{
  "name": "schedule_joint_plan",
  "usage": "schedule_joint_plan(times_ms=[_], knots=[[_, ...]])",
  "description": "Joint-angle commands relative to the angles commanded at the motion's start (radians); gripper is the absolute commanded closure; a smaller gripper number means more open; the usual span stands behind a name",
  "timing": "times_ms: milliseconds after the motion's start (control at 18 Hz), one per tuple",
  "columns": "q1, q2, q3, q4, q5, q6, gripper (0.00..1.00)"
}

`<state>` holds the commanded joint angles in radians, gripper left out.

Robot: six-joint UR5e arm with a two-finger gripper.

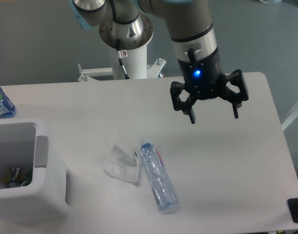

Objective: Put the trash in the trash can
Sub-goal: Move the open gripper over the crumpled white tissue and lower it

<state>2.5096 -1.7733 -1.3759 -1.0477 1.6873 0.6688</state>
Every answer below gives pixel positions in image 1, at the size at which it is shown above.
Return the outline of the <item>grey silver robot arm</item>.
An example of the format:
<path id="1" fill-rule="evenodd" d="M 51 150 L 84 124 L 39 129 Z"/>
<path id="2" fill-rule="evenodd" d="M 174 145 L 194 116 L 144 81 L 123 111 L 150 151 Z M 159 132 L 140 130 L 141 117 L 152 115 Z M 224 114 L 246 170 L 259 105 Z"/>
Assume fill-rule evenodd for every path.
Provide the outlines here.
<path id="1" fill-rule="evenodd" d="M 195 122 L 197 100 L 221 98 L 236 113 L 248 90 L 241 70 L 222 71 L 218 46 L 205 0 L 72 0 L 70 7 L 83 28 L 99 27 L 103 42 L 113 48 L 121 75 L 131 78 L 123 58 L 153 35 L 148 15 L 166 22 L 184 82 L 172 82 L 173 108 Z"/>

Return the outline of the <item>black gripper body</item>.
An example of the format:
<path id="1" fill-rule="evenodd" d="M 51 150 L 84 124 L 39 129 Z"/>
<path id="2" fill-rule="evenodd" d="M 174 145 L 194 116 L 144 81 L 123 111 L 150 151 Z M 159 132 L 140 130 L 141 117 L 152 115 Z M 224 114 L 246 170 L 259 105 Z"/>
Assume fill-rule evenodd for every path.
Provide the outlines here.
<path id="1" fill-rule="evenodd" d="M 187 61 L 178 60 L 184 83 L 177 83 L 177 100 L 183 90 L 189 96 L 188 100 L 207 100 L 213 98 L 231 99 L 231 91 L 226 86 L 227 79 L 223 73 L 219 51 L 197 60 L 190 55 Z"/>

